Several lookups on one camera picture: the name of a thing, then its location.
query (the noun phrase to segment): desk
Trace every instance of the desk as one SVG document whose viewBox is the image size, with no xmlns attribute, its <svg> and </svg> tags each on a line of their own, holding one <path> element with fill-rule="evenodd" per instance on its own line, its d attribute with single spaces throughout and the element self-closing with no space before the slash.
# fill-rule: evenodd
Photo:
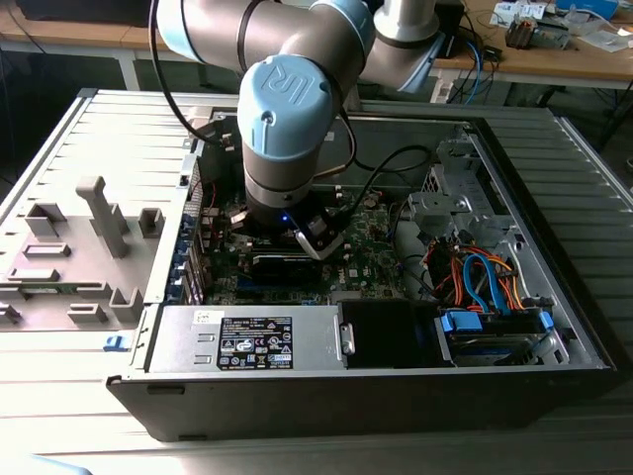
<svg viewBox="0 0 633 475">
<path fill-rule="evenodd" d="M 310 0 L 287 2 L 299 5 Z M 633 50 L 605 52 L 578 39 L 573 39 L 566 50 L 506 48 L 505 29 L 489 25 L 491 9 L 496 0 L 466 0 L 475 30 L 486 43 L 503 50 L 502 61 L 495 81 L 523 82 L 579 87 L 624 89 L 633 78 Z M 134 61 L 150 59 L 147 29 L 126 26 L 87 25 L 69 22 L 32 22 L 15 5 L 12 12 L 22 28 L 48 53 L 113 57 L 119 62 L 126 87 L 139 90 Z M 633 15 L 618 14 L 615 22 L 631 21 Z M 0 8 L 0 46 L 6 50 L 40 52 L 16 25 L 4 8 Z M 159 39 L 159 55 L 166 61 L 188 59 L 167 49 Z M 450 59 L 437 59 L 431 75 L 439 83 L 452 83 L 463 78 L 473 66 L 466 51 Z"/>
</svg>

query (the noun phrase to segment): blue latch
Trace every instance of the blue latch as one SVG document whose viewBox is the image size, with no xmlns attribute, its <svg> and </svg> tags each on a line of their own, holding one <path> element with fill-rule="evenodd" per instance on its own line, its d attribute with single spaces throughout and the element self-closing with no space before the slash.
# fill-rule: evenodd
<svg viewBox="0 0 633 475">
<path fill-rule="evenodd" d="M 552 320 L 552 316 L 549 312 L 543 311 L 538 314 L 538 316 L 540 317 L 541 323 L 543 324 L 543 327 L 545 327 L 545 330 L 550 330 L 554 327 L 554 321 Z"/>
<path fill-rule="evenodd" d="M 442 316 L 442 327 L 449 332 L 480 332 L 484 329 L 477 312 L 446 312 Z"/>
<path fill-rule="evenodd" d="M 106 338 L 106 343 L 103 345 L 104 351 L 129 351 L 132 347 L 131 338 L 127 336 L 121 336 L 120 334 L 114 334 Z"/>
</svg>

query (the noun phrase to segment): metal grated surface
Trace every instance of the metal grated surface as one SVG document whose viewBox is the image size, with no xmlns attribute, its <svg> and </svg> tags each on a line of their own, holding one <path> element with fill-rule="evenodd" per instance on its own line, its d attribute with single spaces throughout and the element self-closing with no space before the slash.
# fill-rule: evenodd
<svg viewBox="0 0 633 475">
<path fill-rule="evenodd" d="M 196 94 L 179 95 L 178 102 L 185 115 L 194 105 L 236 105 L 235 98 Z M 79 100 L 78 107 L 80 120 L 70 135 L 85 137 L 72 137 L 73 143 L 63 142 L 60 153 L 48 152 L 44 158 L 54 153 L 55 166 L 65 169 L 91 166 L 86 157 L 119 158 L 109 183 L 132 180 L 139 199 L 168 201 L 167 185 L 176 179 L 184 154 L 178 141 L 185 133 L 164 99 L 156 93 L 103 91 Z M 630 203 L 548 111 L 393 103 L 371 103 L 366 109 L 488 118 L 633 352 Z M 143 141 L 136 134 L 143 135 Z M 119 147 L 123 143 L 126 154 Z M 47 168 L 45 174 L 54 177 L 55 169 Z M 151 190 L 144 188 L 147 184 Z M 27 196 L 9 197 L 8 203 L 23 205 Z M 128 206 L 135 202 L 130 199 Z M 0 209 L 3 233 L 15 223 L 6 203 Z M 104 388 L 104 374 L 129 358 L 103 353 L 106 335 L 0 334 L 0 361 L 5 363 L 0 366 L 0 433 L 11 434 L 3 448 L 49 454 L 94 474 L 633 472 L 633 384 L 599 401 L 560 409 L 521 431 L 163 444 L 151 439 Z"/>
</svg>

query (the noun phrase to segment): table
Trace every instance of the table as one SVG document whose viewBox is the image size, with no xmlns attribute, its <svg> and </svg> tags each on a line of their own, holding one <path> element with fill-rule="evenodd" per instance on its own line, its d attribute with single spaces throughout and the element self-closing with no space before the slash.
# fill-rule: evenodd
<svg viewBox="0 0 633 475">
<path fill-rule="evenodd" d="M 523 82 L 562 86 L 599 87 L 624 89 L 633 78 L 633 51 L 630 49 L 615 53 L 602 51 L 580 40 L 571 41 L 566 50 L 533 49 L 518 50 L 506 48 L 502 28 L 488 25 L 491 9 L 496 0 L 465 0 L 475 30 L 487 45 L 503 50 L 496 81 Z M 309 5 L 311 0 L 292 0 L 300 6 Z M 0 47 L 6 50 L 41 52 L 30 43 L 29 35 L 47 53 L 112 57 L 119 62 L 128 90 L 139 90 L 135 70 L 135 60 L 150 59 L 147 29 L 112 25 L 87 25 L 70 22 L 31 22 L 13 2 L 11 11 L 20 26 L 0 8 Z M 615 22 L 633 23 L 633 15 L 619 13 Z M 158 39 L 159 56 L 165 61 L 188 61 L 188 59 L 168 50 Z M 439 77 L 433 95 L 433 102 L 445 102 L 445 95 L 439 90 L 453 81 L 464 78 L 473 67 L 473 61 L 466 51 L 449 59 L 437 59 L 431 75 Z"/>
<path fill-rule="evenodd" d="M 234 96 L 176 94 L 175 99 L 185 115 L 196 106 L 221 103 L 223 107 L 235 107 L 237 103 Z M 457 111 L 464 113 L 460 106 L 454 105 L 368 102 L 364 108 L 368 112 L 432 113 L 445 117 L 452 117 Z M 561 129 L 563 120 L 554 118 L 544 109 L 469 108 L 466 113 L 485 117 L 503 145 L 508 147 L 515 165 L 522 169 L 524 176 L 530 177 L 528 181 L 533 186 L 541 184 L 535 188 L 541 190 L 535 191 L 535 195 L 539 197 L 539 206 L 549 210 L 552 219 L 561 216 L 554 205 L 556 200 L 565 199 L 571 204 L 563 213 L 567 220 L 571 216 L 580 223 L 595 220 L 596 232 L 608 232 L 599 223 L 610 223 L 614 219 L 614 211 L 608 211 L 616 199 L 610 197 L 610 188 L 591 183 L 575 186 L 555 182 L 551 186 L 553 189 L 547 186 L 553 177 L 569 176 L 574 182 L 578 170 L 592 166 L 588 158 L 584 159 L 580 148 L 582 140 L 568 137 Z M 94 127 L 112 124 L 113 118 L 116 118 L 116 125 L 108 130 Z M 163 179 L 176 183 L 180 160 L 165 160 L 161 146 L 156 146 L 162 143 L 165 127 L 174 129 L 174 133 L 179 130 L 177 134 L 186 136 L 160 93 L 99 91 L 94 96 L 77 98 L 0 206 L 0 250 L 3 251 L 0 272 L 7 270 L 12 252 L 21 248 L 18 233 L 25 226 L 20 210 L 34 197 L 46 199 L 53 196 L 40 194 L 41 185 L 55 178 L 63 181 L 64 169 L 68 173 L 78 173 L 78 168 L 84 167 L 93 173 L 104 174 L 113 185 L 118 181 L 116 186 L 121 190 L 135 189 L 133 202 L 120 202 L 126 209 L 130 207 L 129 213 L 133 216 L 137 207 L 142 206 L 138 200 L 154 201 L 147 185 L 158 186 L 164 183 Z M 544 142 L 526 139 L 529 137 L 526 134 L 534 134 L 534 131 L 542 131 Z M 143 147 L 147 151 L 121 153 L 120 143 L 125 143 L 131 134 L 146 135 L 147 142 Z M 561 141 L 564 141 L 563 145 L 559 146 L 564 147 L 547 148 Z M 98 143 L 101 152 L 86 154 L 75 149 L 75 153 L 69 153 L 78 143 Z M 122 163 L 130 161 L 130 156 L 141 156 L 142 161 L 154 163 L 153 168 L 156 162 L 162 162 L 163 166 L 173 162 L 174 166 L 162 169 L 161 173 L 131 173 L 124 179 L 118 170 Z M 113 158 L 117 161 L 108 166 L 108 161 Z M 65 168 L 61 166 L 64 162 L 67 164 Z M 545 165 L 548 170 L 557 172 L 537 171 Z M 599 176 L 590 178 L 591 182 L 594 178 L 599 181 Z M 570 186 L 577 191 L 568 199 L 566 193 Z M 570 212 L 571 207 L 578 207 L 575 202 L 587 201 L 587 195 L 578 191 L 583 189 L 583 193 L 589 193 L 595 202 L 594 209 L 586 217 L 582 210 Z M 165 201 L 170 199 L 169 193 L 162 194 Z M 573 228 L 578 226 L 570 227 L 569 221 L 559 224 L 561 232 L 566 232 L 567 239 L 574 244 L 576 231 Z M 582 241 L 576 241 L 578 243 L 582 248 L 587 247 Z M 610 242 L 605 247 L 623 245 L 628 244 L 623 240 Z M 623 265 L 622 269 L 629 272 L 630 266 Z M 631 288 L 631 279 L 627 279 L 627 275 L 619 277 L 622 292 Z M 627 343 L 629 351 L 633 351 L 633 306 L 626 305 L 629 300 L 617 298 L 617 291 L 609 289 L 610 298 L 604 299 L 605 311 L 613 316 L 616 331 Z M 633 469 L 631 384 L 601 400 L 560 408 L 525 430 L 162 443 L 150 438 L 104 387 L 103 377 L 130 359 L 128 353 L 101 351 L 109 334 L 99 331 L 0 332 L 0 402 L 4 403 L 0 404 L 0 433 L 10 434 L 3 438 L 0 451 L 31 452 L 58 458 L 85 466 L 95 475 L 450 475 L 465 471 L 546 475 L 628 473 Z"/>
</svg>

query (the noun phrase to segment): blue joint cap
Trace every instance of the blue joint cap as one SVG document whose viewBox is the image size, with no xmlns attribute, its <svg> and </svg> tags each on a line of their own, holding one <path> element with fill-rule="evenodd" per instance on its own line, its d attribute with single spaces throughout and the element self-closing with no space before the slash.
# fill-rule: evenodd
<svg viewBox="0 0 633 475">
<path fill-rule="evenodd" d="M 438 32 L 435 37 L 435 41 L 428 49 L 426 54 L 420 59 L 415 71 L 407 79 L 407 82 L 403 84 L 398 92 L 407 92 L 409 94 L 414 94 L 419 92 L 422 89 L 422 86 L 426 82 L 426 78 L 428 77 L 428 73 L 431 71 L 431 66 L 433 65 L 433 61 L 437 58 L 439 51 L 444 44 L 445 35 L 442 32 Z"/>
<path fill-rule="evenodd" d="M 103 345 L 103 350 L 106 352 L 124 352 L 129 351 L 131 346 L 132 343 L 128 337 L 116 334 L 106 338 L 106 344 Z"/>
<path fill-rule="evenodd" d="M 480 332 L 484 329 L 477 312 L 452 311 L 446 312 L 442 318 L 445 333 L 450 332 Z"/>
<path fill-rule="evenodd" d="M 316 149 L 333 114 L 329 81 L 305 57 L 269 56 L 241 81 L 239 132 L 250 149 L 270 161 L 292 161 Z"/>
<path fill-rule="evenodd" d="M 538 316 L 541 319 L 541 323 L 543 324 L 543 327 L 545 327 L 545 330 L 551 330 L 554 327 L 554 321 L 552 320 L 552 316 L 549 312 L 543 311 L 538 314 Z"/>
<path fill-rule="evenodd" d="M 191 43 L 189 43 L 185 15 L 182 9 L 182 0 L 160 0 L 156 11 L 158 31 L 169 49 L 194 61 L 200 61 Z"/>
<path fill-rule="evenodd" d="M 372 13 L 365 2 L 360 0 L 316 0 L 310 9 L 317 5 L 327 5 L 335 8 L 338 13 L 345 17 L 356 32 L 356 35 L 358 35 L 365 57 L 367 57 L 376 39 L 376 29 L 374 27 L 374 17 L 372 17 Z"/>
</svg>

